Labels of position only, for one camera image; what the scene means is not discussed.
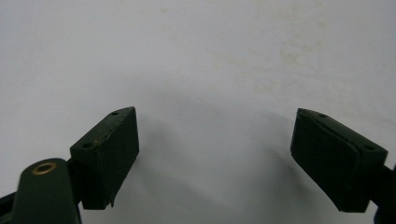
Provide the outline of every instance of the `brass insert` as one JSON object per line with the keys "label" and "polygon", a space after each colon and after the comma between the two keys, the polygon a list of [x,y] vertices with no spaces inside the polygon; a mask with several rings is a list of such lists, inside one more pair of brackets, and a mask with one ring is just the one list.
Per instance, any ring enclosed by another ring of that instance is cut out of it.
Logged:
{"label": "brass insert", "polygon": [[56,163],[55,162],[45,162],[42,164],[37,165],[35,169],[32,171],[32,174],[34,175],[45,175],[51,171],[53,171],[56,168]]}

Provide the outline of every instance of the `mounting hole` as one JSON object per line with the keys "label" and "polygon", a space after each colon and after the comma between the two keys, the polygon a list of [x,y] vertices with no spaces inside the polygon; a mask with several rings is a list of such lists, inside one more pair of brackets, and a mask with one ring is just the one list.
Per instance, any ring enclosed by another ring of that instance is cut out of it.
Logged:
{"label": "mounting hole", "polygon": [[84,148],[90,148],[93,146],[93,143],[85,143],[84,145],[82,145],[82,147]]}
{"label": "mounting hole", "polygon": [[56,168],[55,162],[45,162],[42,164],[37,165],[35,169],[33,169],[32,174],[34,175],[45,175]]}
{"label": "mounting hole", "polygon": [[375,150],[373,147],[370,147],[370,146],[363,146],[363,147],[366,148],[367,150],[370,150],[370,151]]}

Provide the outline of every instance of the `white surface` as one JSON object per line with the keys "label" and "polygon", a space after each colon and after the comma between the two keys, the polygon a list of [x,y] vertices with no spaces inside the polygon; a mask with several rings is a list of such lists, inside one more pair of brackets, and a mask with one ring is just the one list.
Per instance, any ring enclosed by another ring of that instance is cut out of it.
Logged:
{"label": "white surface", "polygon": [[373,223],[290,156],[298,107],[396,162],[394,1],[1,1],[0,195],[134,105],[141,153],[84,223]]}

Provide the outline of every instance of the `white background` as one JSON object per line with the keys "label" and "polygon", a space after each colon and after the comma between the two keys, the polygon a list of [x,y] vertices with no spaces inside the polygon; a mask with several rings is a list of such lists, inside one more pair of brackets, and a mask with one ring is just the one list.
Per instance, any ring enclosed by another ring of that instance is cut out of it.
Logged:
{"label": "white background", "polygon": [[141,153],[84,223],[373,223],[290,156],[298,107],[396,162],[393,0],[0,1],[0,195],[113,110]]}

